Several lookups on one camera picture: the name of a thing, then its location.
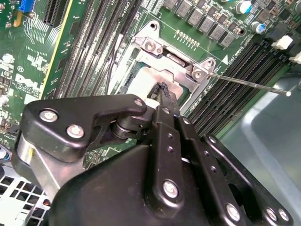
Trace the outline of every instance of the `capacitor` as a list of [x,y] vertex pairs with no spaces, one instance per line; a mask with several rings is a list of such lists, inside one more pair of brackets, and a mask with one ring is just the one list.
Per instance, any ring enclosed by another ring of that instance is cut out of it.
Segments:
[[235,11],[238,14],[246,14],[249,13],[252,9],[252,3],[251,1],[239,1],[235,5]]
[[9,101],[8,97],[6,95],[1,95],[0,96],[0,107],[3,105],[7,104]]
[[297,1],[295,4],[295,11],[301,13],[301,0]]
[[266,26],[265,26],[265,24],[255,21],[251,24],[251,29],[252,29],[252,31],[256,32],[257,34],[262,34],[262,33],[264,33]]

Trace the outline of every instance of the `metal rod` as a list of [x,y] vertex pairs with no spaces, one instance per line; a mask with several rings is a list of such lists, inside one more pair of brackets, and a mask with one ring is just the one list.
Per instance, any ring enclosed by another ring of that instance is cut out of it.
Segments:
[[230,78],[230,77],[223,76],[223,75],[209,73],[209,76],[217,78],[217,79],[223,79],[223,80],[227,80],[227,81],[231,81],[231,82],[236,82],[236,83],[246,85],[246,86],[250,86],[250,87],[253,87],[253,88],[256,88],[256,89],[266,90],[266,91],[272,92],[272,93],[283,94],[283,95],[286,95],[287,97],[289,97],[292,94],[290,91],[285,91],[285,90],[282,90],[282,89],[276,89],[276,88],[272,88],[272,87],[268,87],[268,86],[263,86],[263,85],[256,84],[254,82],[244,81],[244,80],[235,79],[235,78]]

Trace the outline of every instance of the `motherboard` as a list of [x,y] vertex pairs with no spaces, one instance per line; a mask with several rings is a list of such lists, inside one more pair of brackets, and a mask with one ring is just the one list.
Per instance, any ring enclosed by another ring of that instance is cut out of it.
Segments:
[[[0,0],[0,142],[34,100],[133,93],[164,82],[200,136],[221,137],[301,64],[296,0]],[[87,154],[86,168],[135,145]]]

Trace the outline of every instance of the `ram slot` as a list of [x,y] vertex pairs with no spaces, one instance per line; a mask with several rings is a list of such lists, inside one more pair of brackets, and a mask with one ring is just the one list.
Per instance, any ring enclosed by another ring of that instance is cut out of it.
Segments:
[[68,93],[70,87],[72,87],[76,70],[79,65],[79,61],[83,54],[83,51],[87,48],[86,43],[88,38],[92,32],[92,26],[94,25],[94,21],[99,15],[99,10],[103,8],[104,5],[110,3],[110,0],[102,1],[102,0],[92,0],[90,1],[84,21],[82,23],[81,28],[79,29],[79,34],[77,36],[77,40],[75,41],[75,45],[72,48],[72,52],[69,57],[69,62],[64,69],[63,75],[60,80],[60,85],[55,91],[55,97],[68,97]]
[[[263,85],[267,84],[281,70],[281,68],[283,68],[283,65],[279,64],[279,62],[276,62],[276,65],[273,65],[273,67],[269,68],[271,71],[266,73],[267,76],[264,75],[264,79],[261,80],[261,78],[257,82]],[[238,100],[234,101],[234,103],[230,105],[227,113],[225,112],[216,119],[218,123],[212,123],[212,126],[199,131],[198,134],[200,136],[205,133],[218,134],[232,120],[233,117],[242,111],[246,104],[249,103],[249,101],[251,101],[258,92],[260,92],[258,89],[245,88],[243,94],[239,95]]]
[[[238,68],[243,64],[246,59],[250,58],[252,54],[254,54],[259,47],[250,43],[246,46],[244,51],[238,56],[236,61],[231,64],[228,69],[225,71],[224,75],[229,77],[235,77],[237,75]],[[192,122],[195,122],[207,109],[208,104],[213,101],[216,97],[218,97],[219,93],[225,89],[230,82],[224,80],[217,80],[214,86],[210,89],[208,94],[203,98],[203,100],[197,105],[197,107],[188,115],[189,119]]]
[[[262,51],[256,51],[251,58],[247,59],[244,64],[242,64],[237,72],[239,73],[239,76],[237,76],[241,80],[245,81],[252,81],[252,76],[250,76],[250,73],[252,70],[255,70],[256,67],[259,65],[260,61],[262,61],[267,56],[267,53]],[[197,130],[200,130],[205,123],[210,120],[217,112],[219,112],[220,107],[228,101],[228,99],[231,97],[231,95],[235,92],[235,90],[240,85],[234,82],[230,82],[227,86],[227,88],[220,91],[220,93],[215,96],[215,99],[209,103],[209,109],[210,107],[212,110],[206,110],[205,113],[202,115],[202,117],[199,117],[197,120],[195,120],[193,123],[195,124],[195,127]]]
[[117,4],[118,1],[113,1],[110,3],[110,1],[106,0],[99,9],[95,21],[93,22],[94,26],[91,34],[87,40],[84,50],[82,51],[80,61],[77,64],[77,69],[74,71],[74,79],[72,80],[69,92],[67,93],[68,97],[75,97],[78,93],[78,89],[81,89],[82,81],[86,79],[87,71],[89,70],[91,62],[94,60],[93,55],[95,49],[97,48],[96,46],[106,35],[104,31],[108,26],[108,19],[111,17],[112,12],[108,17],[106,13],[108,12],[109,7],[110,10],[114,11]]
[[[122,43],[125,40],[125,38],[127,37],[127,33],[129,31],[129,29],[131,28],[131,25],[132,25],[132,23],[135,19],[135,16],[136,16],[140,6],[142,5],[142,3],[143,3],[143,0],[135,0],[134,1],[133,7],[131,8],[131,10],[129,12],[129,18],[126,19],[125,24],[122,26],[120,34],[123,35],[123,39],[121,40],[120,43]],[[113,55],[112,55],[113,50],[114,50],[114,48],[112,47],[110,49],[110,52],[107,56],[106,61],[109,61],[109,57],[111,57],[111,58],[113,57]],[[92,96],[97,95],[99,89],[101,88],[101,85],[105,81],[105,77],[106,77],[108,71],[109,71],[108,67],[103,66],[101,68],[100,73],[99,73],[99,77],[97,78],[97,81],[96,81],[96,83],[95,83],[95,85],[92,89],[92,92],[91,92]]]
[[91,60],[89,60],[89,63],[85,68],[85,71],[81,74],[81,75],[85,74],[85,78],[79,84],[79,90],[76,94],[76,96],[78,97],[82,96],[85,90],[87,89],[94,75],[95,68],[99,63],[100,56],[102,55],[104,49],[108,46],[114,31],[116,31],[116,28],[120,23],[120,19],[122,18],[123,10],[124,7],[126,6],[127,1],[121,0],[121,1],[116,1],[116,3],[117,3],[116,6],[111,11],[109,23],[106,25],[106,27],[103,28],[104,32],[102,32],[101,38],[98,38],[99,42],[97,47],[93,51],[93,57]]
[[[277,62],[276,59],[273,59],[272,56],[266,57],[264,60],[261,60],[260,65],[256,67],[252,71],[252,74],[250,74],[250,80],[251,82],[258,82],[260,84],[263,84],[265,82],[265,78],[269,77],[269,73],[266,73],[267,68],[273,68],[277,65],[275,65],[275,62]],[[238,85],[235,91],[231,93],[230,96],[228,96],[227,100],[223,102],[222,105],[219,106],[219,110],[217,111],[217,114],[214,117],[211,117],[211,119],[206,119],[198,126],[197,131],[199,134],[204,134],[208,131],[210,131],[214,126],[221,123],[222,117],[224,115],[228,115],[228,112],[231,110],[231,108],[236,105],[238,102],[243,102],[243,104],[246,104],[247,102],[241,98],[245,95],[245,93],[250,93],[251,91],[256,90],[253,88],[250,88],[248,86],[244,85]]]

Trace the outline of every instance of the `blue connector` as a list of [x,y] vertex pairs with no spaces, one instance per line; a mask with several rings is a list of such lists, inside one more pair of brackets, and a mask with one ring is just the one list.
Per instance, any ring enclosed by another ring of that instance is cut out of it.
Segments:
[[21,0],[19,10],[23,13],[29,13],[32,11],[34,0]]

